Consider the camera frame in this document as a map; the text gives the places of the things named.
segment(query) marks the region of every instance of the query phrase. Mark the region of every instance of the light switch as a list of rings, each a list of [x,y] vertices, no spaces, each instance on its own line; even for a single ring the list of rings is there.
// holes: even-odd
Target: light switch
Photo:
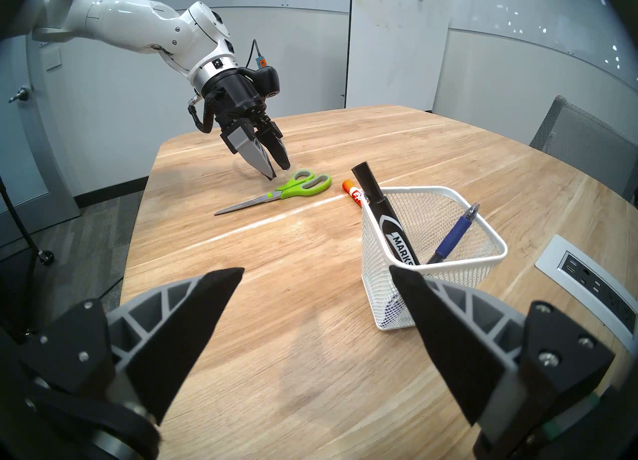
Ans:
[[[58,65],[62,65],[62,59],[60,59],[60,49],[57,46],[51,46],[43,49],[41,52],[42,66],[44,70],[49,70]]]

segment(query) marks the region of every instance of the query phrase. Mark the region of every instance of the white mesh basket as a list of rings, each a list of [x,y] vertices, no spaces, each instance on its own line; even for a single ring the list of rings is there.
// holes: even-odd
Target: white mesh basket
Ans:
[[[459,217],[470,207],[470,203],[458,192],[447,187],[383,187],[382,191],[422,263],[430,259]],[[507,256],[507,245],[479,214],[447,259],[430,265],[412,266],[398,261],[366,201],[362,202],[362,225],[361,278],[376,326],[381,330],[414,325],[392,283],[391,264],[474,288]]]

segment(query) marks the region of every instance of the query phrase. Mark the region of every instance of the door handle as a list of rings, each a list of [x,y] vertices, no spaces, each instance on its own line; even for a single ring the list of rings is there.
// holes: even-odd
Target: door handle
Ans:
[[[20,100],[21,102],[25,102],[29,99],[29,90],[24,86],[20,88],[20,91],[15,93],[15,96],[9,99],[9,103],[13,103],[15,100]]]

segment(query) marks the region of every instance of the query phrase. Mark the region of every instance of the electrical outlet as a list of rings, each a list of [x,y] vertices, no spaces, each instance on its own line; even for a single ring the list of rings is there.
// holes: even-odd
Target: electrical outlet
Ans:
[[[603,323],[638,359],[638,300],[587,253],[560,235],[550,240],[534,266]]]
[[[636,313],[601,277],[569,252],[565,257],[561,269],[589,290],[600,302],[605,304],[605,307],[609,309],[632,334],[634,333]]]
[[[57,46],[42,49],[40,51],[40,57],[42,59],[42,66],[44,67],[44,70],[49,70],[62,65],[60,49]]]

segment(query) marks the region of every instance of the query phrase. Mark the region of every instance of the baseboard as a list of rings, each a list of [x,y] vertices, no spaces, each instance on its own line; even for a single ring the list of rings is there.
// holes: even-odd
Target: baseboard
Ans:
[[[108,201],[109,199],[126,196],[133,192],[143,191],[148,179],[148,176],[140,177],[139,179],[122,182],[121,184],[115,184],[95,191],[85,192],[84,194],[75,196],[74,199],[78,207],[91,206],[92,204],[98,204],[99,202]]]

